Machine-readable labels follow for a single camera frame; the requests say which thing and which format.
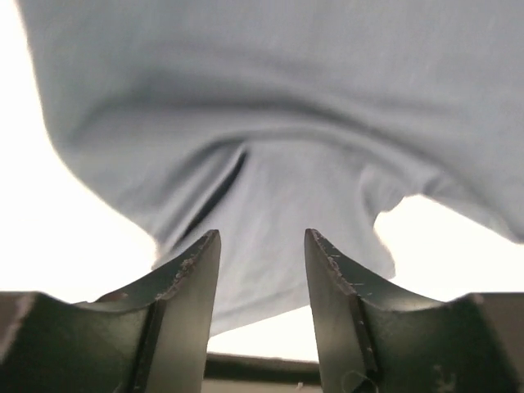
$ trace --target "black plastic part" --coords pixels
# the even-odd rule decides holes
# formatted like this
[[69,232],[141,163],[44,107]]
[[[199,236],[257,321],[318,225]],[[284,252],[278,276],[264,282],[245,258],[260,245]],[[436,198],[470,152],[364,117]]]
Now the black plastic part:
[[207,355],[206,379],[294,386],[299,383],[307,386],[320,385],[316,363],[214,354]]
[[522,388],[523,294],[440,303],[377,276],[314,230],[305,258],[324,393]]
[[209,232],[95,303],[0,293],[0,391],[200,392],[219,254]]

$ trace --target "white background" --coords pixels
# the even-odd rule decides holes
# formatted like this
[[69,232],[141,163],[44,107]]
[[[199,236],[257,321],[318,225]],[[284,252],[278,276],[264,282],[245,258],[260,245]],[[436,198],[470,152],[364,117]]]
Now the white background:
[[[24,31],[0,2],[0,291],[95,300],[149,272],[155,242],[85,188],[43,125]],[[470,291],[524,291],[524,245],[421,196],[379,215],[393,280],[449,300]],[[316,360],[309,307],[213,337],[210,351]]]

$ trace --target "scratch mark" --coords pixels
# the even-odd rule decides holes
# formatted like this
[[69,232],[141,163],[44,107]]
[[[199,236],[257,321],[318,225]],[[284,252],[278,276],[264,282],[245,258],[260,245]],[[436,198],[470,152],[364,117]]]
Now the scratch mark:
[[354,388],[357,387],[357,386],[352,386],[352,387],[351,387],[351,391],[348,391],[348,390],[346,389],[346,386],[348,385],[348,384],[346,383],[346,381],[348,380],[348,377],[349,377],[350,375],[352,375],[352,374],[353,374],[353,375],[356,375],[356,376],[358,376],[358,377],[360,377],[360,378],[362,378],[362,379],[364,379],[364,380],[366,380],[366,381],[370,381],[370,382],[373,384],[373,386],[375,387],[375,393],[380,393],[380,390],[378,389],[378,385],[377,385],[377,383],[376,383],[373,379],[371,379],[370,377],[367,377],[367,376],[363,375],[362,373],[359,373],[359,372],[356,371],[356,370],[348,371],[348,372],[344,373],[344,375],[342,375],[342,379],[341,379],[341,389],[342,389],[342,393],[352,393],[352,392],[354,391]]
[[113,390],[113,393],[120,393],[120,389],[122,387],[122,382],[118,384],[118,386]]
[[455,373],[451,373],[448,380],[446,381],[444,372],[442,371],[442,366],[436,364],[433,366],[433,369],[439,374],[439,378],[436,380],[437,393],[454,393],[455,387],[457,386],[457,375]]
[[24,319],[30,313],[35,301],[34,294],[23,296],[13,296],[11,301],[10,294],[4,296],[3,304],[0,303],[3,315],[6,320],[0,323],[0,364],[7,358],[11,345],[16,341],[16,334],[22,328]]

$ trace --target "fabric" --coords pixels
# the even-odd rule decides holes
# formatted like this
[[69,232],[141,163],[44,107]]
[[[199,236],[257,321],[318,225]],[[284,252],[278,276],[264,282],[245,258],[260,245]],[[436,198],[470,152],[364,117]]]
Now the fabric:
[[524,241],[522,2],[18,3],[70,170],[157,265],[220,230],[212,334],[308,304],[306,228],[392,277],[404,196]]

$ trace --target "dark green curved piece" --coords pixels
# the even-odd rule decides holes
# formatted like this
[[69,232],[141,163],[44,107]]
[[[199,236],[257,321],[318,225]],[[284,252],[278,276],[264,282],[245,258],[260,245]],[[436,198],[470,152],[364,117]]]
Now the dark green curved piece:
[[219,254],[210,231],[95,303],[0,292],[0,391],[200,392]]
[[324,393],[513,393],[524,375],[524,295],[441,303],[305,234]]

